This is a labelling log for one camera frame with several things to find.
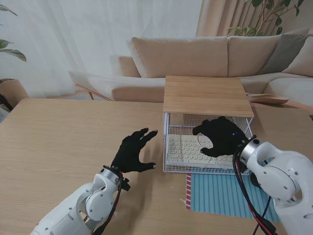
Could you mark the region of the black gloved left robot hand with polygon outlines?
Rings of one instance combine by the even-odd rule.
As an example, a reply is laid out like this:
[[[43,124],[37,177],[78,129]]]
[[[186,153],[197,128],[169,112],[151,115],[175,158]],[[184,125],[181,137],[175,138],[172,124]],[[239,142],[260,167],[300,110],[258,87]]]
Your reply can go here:
[[[158,134],[158,130],[148,131],[148,128],[143,128],[125,137],[112,161],[111,167],[117,168],[122,173],[143,172],[154,169],[156,163],[142,163],[139,160],[141,149]]]

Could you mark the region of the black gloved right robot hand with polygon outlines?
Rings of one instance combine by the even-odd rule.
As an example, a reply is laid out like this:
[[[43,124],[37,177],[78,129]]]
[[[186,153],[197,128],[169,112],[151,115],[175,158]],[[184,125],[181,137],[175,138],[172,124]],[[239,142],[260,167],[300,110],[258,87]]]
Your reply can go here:
[[[238,146],[248,140],[244,132],[225,117],[206,119],[201,125],[193,128],[192,133],[193,135],[201,133],[211,140],[213,147],[204,147],[201,149],[201,153],[214,158],[233,155]]]

